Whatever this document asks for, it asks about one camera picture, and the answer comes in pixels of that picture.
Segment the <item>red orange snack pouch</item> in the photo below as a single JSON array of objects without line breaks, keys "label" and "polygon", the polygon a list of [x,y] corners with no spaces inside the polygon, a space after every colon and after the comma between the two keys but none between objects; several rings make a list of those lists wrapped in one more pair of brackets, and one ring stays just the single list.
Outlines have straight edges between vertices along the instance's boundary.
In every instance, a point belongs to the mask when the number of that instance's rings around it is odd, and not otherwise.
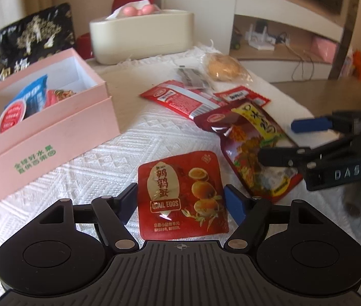
[{"label": "red orange snack pouch", "polygon": [[301,182],[295,168],[265,167],[262,148],[292,147],[294,142],[266,111],[250,99],[239,99],[194,118],[200,129],[220,138],[221,152],[250,196],[273,203]]}]

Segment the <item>small red snack packet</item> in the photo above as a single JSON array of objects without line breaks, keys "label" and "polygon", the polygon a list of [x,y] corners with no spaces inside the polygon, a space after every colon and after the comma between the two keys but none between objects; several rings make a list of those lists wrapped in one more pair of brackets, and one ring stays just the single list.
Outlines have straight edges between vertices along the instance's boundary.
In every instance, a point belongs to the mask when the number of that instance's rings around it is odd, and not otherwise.
[{"label": "small red snack packet", "polygon": [[227,91],[217,92],[214,95],[226,102],[232,102],[240,99],[249,99],[261,107],[265,106],[271,101],[270,99],[250,90],[245,86],[237,86]]}]

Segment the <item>red quail egg pouch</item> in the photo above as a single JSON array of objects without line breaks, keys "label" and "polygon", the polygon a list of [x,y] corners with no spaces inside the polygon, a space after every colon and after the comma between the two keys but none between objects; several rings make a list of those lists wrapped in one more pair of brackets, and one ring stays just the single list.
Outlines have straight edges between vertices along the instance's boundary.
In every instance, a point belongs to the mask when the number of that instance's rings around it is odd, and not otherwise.
[{"label": "red quail egg pouch", "polygon": [[194,151],[138,168],[138,217],[145,240],[178,240],[229,231],[219,161]]}]

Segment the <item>bun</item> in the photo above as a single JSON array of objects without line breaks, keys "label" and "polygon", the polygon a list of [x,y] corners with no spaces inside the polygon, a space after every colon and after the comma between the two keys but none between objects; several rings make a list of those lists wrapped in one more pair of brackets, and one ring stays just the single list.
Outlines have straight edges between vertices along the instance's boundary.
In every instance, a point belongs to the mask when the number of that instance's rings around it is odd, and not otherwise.
[{"label": "bun", "polygon": [[251,82],[250,73],[233,57],[221,53],[207,53],[202,58],[203,68],[217,82]]}]

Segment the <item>long red snack packet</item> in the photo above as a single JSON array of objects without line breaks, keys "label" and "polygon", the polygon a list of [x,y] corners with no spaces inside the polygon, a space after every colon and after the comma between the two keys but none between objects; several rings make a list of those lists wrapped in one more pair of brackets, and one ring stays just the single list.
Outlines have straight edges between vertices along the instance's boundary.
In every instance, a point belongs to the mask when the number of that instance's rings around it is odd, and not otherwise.
[{"label": "long red snack packet", "polygon": [[183,83],[169,80],[140,94],[169,110],[193,120],[222,106],[227,102],[203,89],[188,89]]}]

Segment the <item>sesame bar clear packet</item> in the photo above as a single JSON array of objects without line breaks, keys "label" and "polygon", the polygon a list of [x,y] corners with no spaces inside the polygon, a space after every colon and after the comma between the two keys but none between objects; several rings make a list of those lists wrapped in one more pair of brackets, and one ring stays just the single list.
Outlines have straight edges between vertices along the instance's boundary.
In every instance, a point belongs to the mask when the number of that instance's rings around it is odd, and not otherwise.
[{"label": "sesame bar clear packet", "polygon": [[207,78],[196,68],[180,66],[176,69],[177,75],[187,89],[212,90],[213,87]]}]

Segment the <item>colourful biscuit ball packet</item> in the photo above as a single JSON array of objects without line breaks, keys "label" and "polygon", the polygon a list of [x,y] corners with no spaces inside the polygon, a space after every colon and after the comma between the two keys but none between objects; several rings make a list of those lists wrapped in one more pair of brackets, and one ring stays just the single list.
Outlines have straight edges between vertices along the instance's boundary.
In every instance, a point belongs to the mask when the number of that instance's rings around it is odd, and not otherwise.
[{"label": "colourful biscuit ball packet", "polygon": [[72,90],[48,90],[46,93],[46,101],[45,101],[45,108],[52,106],[64,99],[67,99],[73,96],[75,92]]}]

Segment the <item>blue seaweed snack packet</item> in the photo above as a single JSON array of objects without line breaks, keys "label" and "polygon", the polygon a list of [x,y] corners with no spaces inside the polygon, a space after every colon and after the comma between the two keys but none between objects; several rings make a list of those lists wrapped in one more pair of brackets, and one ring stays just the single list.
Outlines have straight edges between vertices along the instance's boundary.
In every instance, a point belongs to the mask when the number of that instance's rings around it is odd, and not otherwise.
[{"label": "blue seaweed snack packet", "polygon": [[28,118],[35,113],[42,111],[45,108],[47,94],[47,75],[44,75],[24,87],[6,106],[18,99],[23,99],[26,103],[26,114]]}]

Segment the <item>round red jelly cup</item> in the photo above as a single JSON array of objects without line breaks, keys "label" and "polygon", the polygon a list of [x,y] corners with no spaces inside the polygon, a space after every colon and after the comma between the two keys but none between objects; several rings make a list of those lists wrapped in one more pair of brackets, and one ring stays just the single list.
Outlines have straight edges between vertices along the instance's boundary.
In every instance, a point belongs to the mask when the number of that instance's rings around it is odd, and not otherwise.
[{"label": "round red jelly cup", "polygon": [[20,123],[26,116],[27,104],[24,99],[10,102],[0,116],[0,134]]}]

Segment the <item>pink box on shelf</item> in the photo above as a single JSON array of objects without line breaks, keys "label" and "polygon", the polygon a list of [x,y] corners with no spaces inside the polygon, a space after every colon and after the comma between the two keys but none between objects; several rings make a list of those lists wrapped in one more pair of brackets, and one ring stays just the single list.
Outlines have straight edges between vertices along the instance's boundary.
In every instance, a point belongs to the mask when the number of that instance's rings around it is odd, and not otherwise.
[{"label": "pink box on shelf", "polygon": [[326,63],[333,63],[338,44],[324,37],[314,36],[311,43],[311,52],[319,56]]}]

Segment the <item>white shelf unit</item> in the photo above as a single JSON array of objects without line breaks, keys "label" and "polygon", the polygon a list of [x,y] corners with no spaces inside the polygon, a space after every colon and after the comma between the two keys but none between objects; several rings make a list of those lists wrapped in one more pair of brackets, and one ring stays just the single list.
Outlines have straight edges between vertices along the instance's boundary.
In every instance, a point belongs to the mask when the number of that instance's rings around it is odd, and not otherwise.
[{"label": "white shelf unit", "polygon": [[[251,48],[245,33],[253,25],[256,32],[266,26],[276,39],[275,50]],[[311,52],[314,36],[338,45],[345,29],[345,11],[332,14],[324,8],[307,8],[288,0],[236,0],[233,26],[242,33],[241,48],[230,55],[244,67],[269,82],[326,80],[333,63]]]}]

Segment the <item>white wifi router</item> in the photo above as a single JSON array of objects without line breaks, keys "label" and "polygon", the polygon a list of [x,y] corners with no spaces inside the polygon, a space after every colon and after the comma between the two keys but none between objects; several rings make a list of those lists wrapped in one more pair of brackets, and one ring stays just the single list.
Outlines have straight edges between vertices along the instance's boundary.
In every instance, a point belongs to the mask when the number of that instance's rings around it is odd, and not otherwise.
[{"label": "white wifi router", "polygon": [[245,40],[251,48],[265,51],[275,50],[276,39],[268,34],[266,26],[262,32],[256,32],[251,24],[249,31],[245,33]]}]

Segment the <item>pink cardboard box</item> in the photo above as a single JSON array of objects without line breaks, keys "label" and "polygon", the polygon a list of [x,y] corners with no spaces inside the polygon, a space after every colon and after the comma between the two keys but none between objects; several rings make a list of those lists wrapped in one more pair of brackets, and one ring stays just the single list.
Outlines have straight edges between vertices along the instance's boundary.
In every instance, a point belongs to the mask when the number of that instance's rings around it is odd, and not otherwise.
[{"label": "pink cardboard box", "polygon": [[0,134],[0,201],[119,135],[106,82],[72,48],[0,82],[0,116],[15,95],[44,75],[49,89],[74,94]]}]

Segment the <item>white textured tablecloth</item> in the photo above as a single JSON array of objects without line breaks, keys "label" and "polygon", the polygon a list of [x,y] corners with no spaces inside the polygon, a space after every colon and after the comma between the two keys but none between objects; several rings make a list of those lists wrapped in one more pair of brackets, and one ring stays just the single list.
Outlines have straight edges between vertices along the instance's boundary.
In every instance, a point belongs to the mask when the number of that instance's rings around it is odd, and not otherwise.
[{"label": "white textured tablecloth", "polygon": [[[117,196],[131,182],[138,180],[141,164],[192,151],[217,154],[222,182],[242,184],[220,150],[219,137],[198,128],[193,121],[173,113],[138,95],[155,84],[175,79],[174,67],[191,66],[210,48],[194,48],[185,53],[100,66],[87,62],[107,83],[121,135],[100,144],[42,175],[23,189],[0,201],[0,246],[21,227],[60,198],[70,198],[74,205],[87,204],[100,196]],[[252,89],[271,99],[266,111],[290,132],[292,120],[324,113],[312,113],[292,97],[279,91],[252,73]],[[343,188],[309,193],[300,182],[280,201],[288,205],[303,198],[348,232],[361,244],[361,219],[349,217],[343,207]],[[0,296],[3,288],[0,283]]]}]

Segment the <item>cream tissue box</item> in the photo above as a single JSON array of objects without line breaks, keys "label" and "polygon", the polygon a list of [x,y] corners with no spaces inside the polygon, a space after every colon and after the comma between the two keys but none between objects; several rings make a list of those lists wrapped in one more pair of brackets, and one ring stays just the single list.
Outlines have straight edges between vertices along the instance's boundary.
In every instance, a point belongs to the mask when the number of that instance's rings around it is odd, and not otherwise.
[{"label": "cream tissue box", "polygon": [[92,20],[89,27],[93,56],[103,65],[181,53],[194,43],[194,14],[184,10],[117,19],[103,17]]}]

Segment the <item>black plum snack bag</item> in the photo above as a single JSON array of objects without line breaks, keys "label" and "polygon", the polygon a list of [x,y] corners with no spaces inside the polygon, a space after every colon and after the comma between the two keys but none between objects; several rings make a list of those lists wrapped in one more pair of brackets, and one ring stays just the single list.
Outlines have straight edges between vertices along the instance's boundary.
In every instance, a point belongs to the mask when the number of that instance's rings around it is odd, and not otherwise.
[{"label": "black plum snack bag", "polygon": [[68,3],[28,15],[0,29],[0,82],[33,63],[75,46]]}]

